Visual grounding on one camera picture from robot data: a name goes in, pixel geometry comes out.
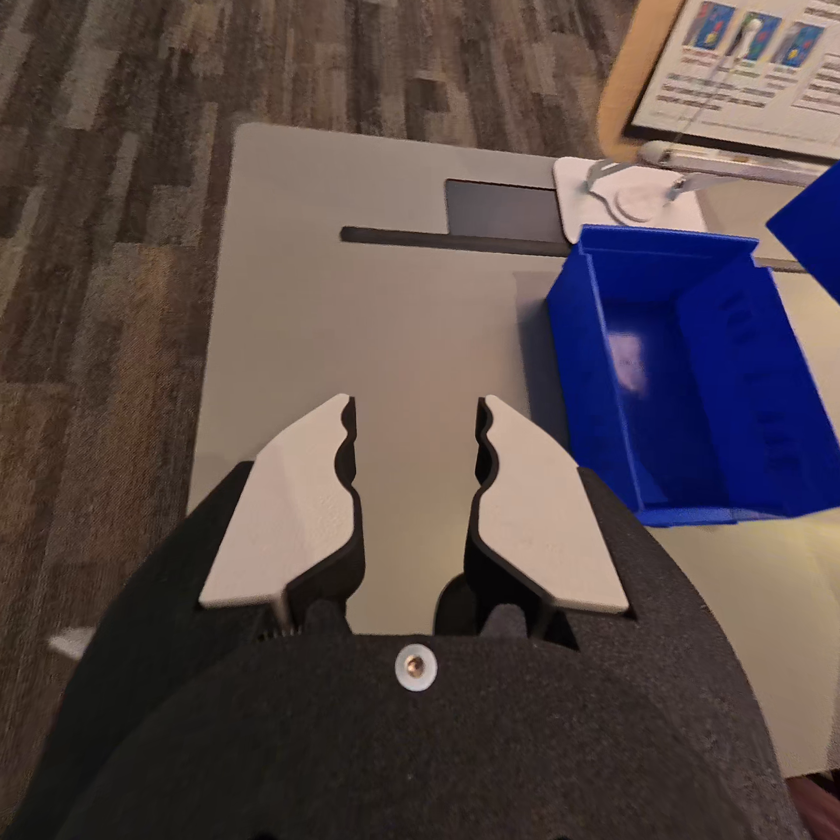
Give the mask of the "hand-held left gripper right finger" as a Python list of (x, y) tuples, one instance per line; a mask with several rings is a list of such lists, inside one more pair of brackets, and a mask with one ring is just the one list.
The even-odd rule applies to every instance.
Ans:
[(495, 395), (476, 411), (465, 580), (479, 623), (516, 606), (543, 637), (560, 615), (625, 616), (630, 602), (572, 456)]

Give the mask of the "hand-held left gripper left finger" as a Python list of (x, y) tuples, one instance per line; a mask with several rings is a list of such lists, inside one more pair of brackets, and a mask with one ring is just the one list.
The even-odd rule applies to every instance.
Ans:
[(355, 400), (337, 394), (258, 452), (198, 597), (202, 608), (268, 606), (286, 633), (301, 629), (317, 602), (346, 614), (364, 579), (356, 437)]

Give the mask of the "white document stand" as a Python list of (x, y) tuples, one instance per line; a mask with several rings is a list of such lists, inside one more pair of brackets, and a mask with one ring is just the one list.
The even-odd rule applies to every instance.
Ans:
[(708, 149), (675, 141), (642, 141), (637, 162), (564, 156), (553, 164), (563, 232), (576, 243), (585, 225), (675, 228), (704, 232), (711, 217), (701, 201), (730, 183), (730, 193), (752, 184), (789, 193), (813, 183), (831, 165), (768, 154)]

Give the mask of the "printed instruction board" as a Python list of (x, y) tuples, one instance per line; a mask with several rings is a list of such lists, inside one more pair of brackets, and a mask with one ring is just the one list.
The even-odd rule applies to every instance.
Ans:
[(839, 152), (838, 1), (668, 2), (632, 28), (662, 44), (623, 136), (832, 165)]

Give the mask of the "blue plastic bin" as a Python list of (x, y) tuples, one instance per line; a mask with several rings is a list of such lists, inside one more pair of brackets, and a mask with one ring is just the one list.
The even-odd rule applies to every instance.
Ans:
[(585, 225), (548, 293), (571, 454), (645, 526), (838, 508), (838, 440), (757, 245)]
[(765, 226), (839, 302), (839, 163), (785, 204)]

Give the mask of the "dark rectangular table pad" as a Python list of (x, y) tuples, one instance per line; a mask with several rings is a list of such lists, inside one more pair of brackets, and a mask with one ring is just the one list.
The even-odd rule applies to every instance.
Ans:
[(452, 235), (566, 242), (554, 190), (447, 179), (444, 196)]

